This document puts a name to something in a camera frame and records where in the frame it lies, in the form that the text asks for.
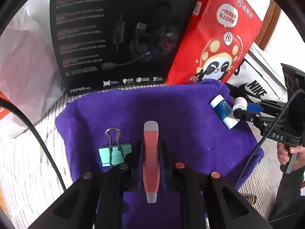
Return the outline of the right hand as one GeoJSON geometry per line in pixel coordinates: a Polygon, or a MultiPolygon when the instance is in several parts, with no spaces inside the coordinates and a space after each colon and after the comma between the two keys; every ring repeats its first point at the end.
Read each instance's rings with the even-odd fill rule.
{"type": "Polygon", "coordinates": [[[281,165],[286,165],[290,161],[290,155],[297,155],[292,171],[301,169],[305,165],[305,148],[302,145],[288,147],[282,143],[277,143],[277,154],[281,165]]]}

